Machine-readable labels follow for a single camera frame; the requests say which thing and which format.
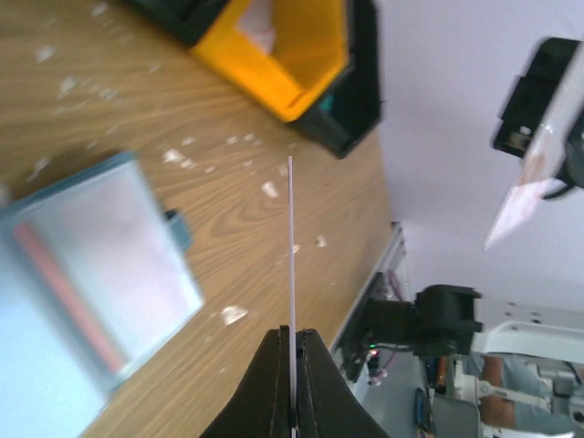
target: wooden table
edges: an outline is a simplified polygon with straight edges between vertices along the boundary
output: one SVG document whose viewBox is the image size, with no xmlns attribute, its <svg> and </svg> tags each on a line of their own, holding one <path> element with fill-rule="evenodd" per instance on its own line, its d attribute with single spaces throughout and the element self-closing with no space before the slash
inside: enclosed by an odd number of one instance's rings
<svg viewBox="0 0 584 438">
<path fill-rule="evenodd" d="M 288 154 L 301 245 L 297 324 L 331 342 L 390 239 L 381 151 L 373 134 L 337 161 L 123 5 L 96 5 L 0 2 L 0 175 L 18 197 L 133 150 L 164 206 L 182 210 L 206 304 L 122 386 L 88 436 L 197 436 L 266 331 L 287 323 Z M 164 163 L 170 149 L 184 158 Z M 44 158 L 51 162 L 33 174 Z M 266 182 L 278 197 L 262 192 Z M 226 326 L 227 306 L 249 314 Z"/>
</svg>

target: wooden surface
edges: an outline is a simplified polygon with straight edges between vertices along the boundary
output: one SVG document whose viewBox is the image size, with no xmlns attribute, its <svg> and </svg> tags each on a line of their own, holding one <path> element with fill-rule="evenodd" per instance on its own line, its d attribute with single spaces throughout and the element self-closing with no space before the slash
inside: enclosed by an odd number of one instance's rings
<svg viewBox="0 0 584 438">
<path fill-rule="evenodd" d="M 196 239 L 187 257 L 206 304 L 123 385 L 88 436 L 197 436 L 266 331 L 287 323 L 287 177 L 279 166 L 294 156 L 297 323 L 331 342 L 389 242 L 381 152 L 373 135 L 335 160 L 141 17 L 115 3 L 97 15 L 96 4 L 0 2 L 0 175 L 22 196 L 133 150 L 164 207 L 185 213 Z M 255 140 L 243 140 L 248 134 Z M 231 137 L 238 142 L 228 144 Z M 164 163 L 171 148 L 196 166 Z M 51 162 L 31 179 L 43 158 Z M 261 191 L 270 181 L 277 198 Z M 226 326 L 226 306 L 249 314 Z"/>
</svg>

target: gray cloth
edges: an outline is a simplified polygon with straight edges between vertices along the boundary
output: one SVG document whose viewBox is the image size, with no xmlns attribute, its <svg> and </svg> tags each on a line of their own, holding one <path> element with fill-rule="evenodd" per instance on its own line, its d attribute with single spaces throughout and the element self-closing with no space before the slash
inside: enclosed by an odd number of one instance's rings
<svg viewBox="0 0 584 438">
<path fill-rule="evenodd" d="M 551 389 L 541 381 L 519 359 L 504 358 L 503 387 L 510 391 L 519 391 L 539 397 L 549 397 Z M 485 360 L 480 354 L 471 354 L 463 359 L 464 374 L 481 376 Z M 576 394 L 584 396 L 584 390 L 578 388 Z M 543 433 L 544 435 L 559 435 L 574 432 L 577 427 L 567 415 L 546 412 L 535 406 L 515 403 L 516 428 L 521 432 Z M 584 437 L 584 432 L 577 430 L 576 437 Z"/>
</svg>

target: yellow box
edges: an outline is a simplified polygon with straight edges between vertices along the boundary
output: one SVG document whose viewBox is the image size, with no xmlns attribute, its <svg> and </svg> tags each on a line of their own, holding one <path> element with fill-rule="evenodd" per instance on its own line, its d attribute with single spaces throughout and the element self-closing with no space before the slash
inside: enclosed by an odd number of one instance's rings
<svg viewBox="0 0 584 438">
<path fill-rule="evenodd" d="M 232 0 L 191 52 L 279 119 L 296 120 L 349 64 L 345 2 L 274 0 L 266 55 L 236 27 L 251 0 Z"/>
</svg>

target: wall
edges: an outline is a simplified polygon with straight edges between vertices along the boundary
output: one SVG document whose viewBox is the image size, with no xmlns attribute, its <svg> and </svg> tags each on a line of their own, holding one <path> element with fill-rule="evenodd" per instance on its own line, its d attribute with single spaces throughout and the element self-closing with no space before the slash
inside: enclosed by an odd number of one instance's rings
<svg viewBox="0 0 584 438">
<path fill-rule="evenodd" d="M 497 115 L 543 37 L 581 39 L 584 3 L 380 1 L 383 149 L 413 290 L 472 286 L 584 311 L 584 194 L 546 203 L 488 252 L 483 241 L 519 170 L 491 148 Z"/>
</svg>

